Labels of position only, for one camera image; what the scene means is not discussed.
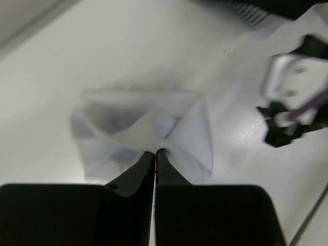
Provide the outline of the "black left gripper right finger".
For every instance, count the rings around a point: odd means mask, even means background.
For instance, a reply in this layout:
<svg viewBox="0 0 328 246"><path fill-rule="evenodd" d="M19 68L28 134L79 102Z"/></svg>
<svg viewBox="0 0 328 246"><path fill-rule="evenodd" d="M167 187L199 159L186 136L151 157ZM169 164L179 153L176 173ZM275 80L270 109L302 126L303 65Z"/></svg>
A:
<svg viewBox="0 0 328 246"><path fill-rule="evenodd" d="M251 184L193 185L156 153L157 245L285 245L273 202Z"/></svg>

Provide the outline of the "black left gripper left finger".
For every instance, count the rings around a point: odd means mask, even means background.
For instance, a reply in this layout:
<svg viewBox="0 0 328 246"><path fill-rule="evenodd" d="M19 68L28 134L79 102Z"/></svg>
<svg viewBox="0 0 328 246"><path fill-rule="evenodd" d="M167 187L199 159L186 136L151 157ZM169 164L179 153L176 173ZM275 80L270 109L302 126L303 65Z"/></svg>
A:
<svg viewBox="0 0 328 246"><path fill-rule="evenodd" d="M1 186L1 245L148 245L155 156L105 185Z"/></svg>

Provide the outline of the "white skirt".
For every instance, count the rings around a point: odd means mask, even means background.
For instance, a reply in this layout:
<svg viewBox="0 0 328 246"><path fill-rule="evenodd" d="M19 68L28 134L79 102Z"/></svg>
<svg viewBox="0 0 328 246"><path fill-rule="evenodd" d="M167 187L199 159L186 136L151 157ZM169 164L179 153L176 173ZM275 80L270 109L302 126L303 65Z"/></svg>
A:
<svg viewBox="0 0 328 246"><path fill-rule="evenodd" d="M71 129L89 181L111 181L160 149L192 184L213 172L208 109L197 91L88 90Z"/></svg>

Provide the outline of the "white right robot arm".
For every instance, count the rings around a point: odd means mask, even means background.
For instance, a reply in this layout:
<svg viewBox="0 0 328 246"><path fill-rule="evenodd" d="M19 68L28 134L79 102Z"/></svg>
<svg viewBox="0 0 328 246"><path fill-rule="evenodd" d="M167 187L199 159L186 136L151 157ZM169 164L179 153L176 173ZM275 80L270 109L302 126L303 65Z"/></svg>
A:
<svg viewBox="0 0 328 246"><path fill-rule="evenodd" d="M327 41L307 34L295 50L272 56L260 95L269 103L257 110L272 147L327 128Z"/></svg>

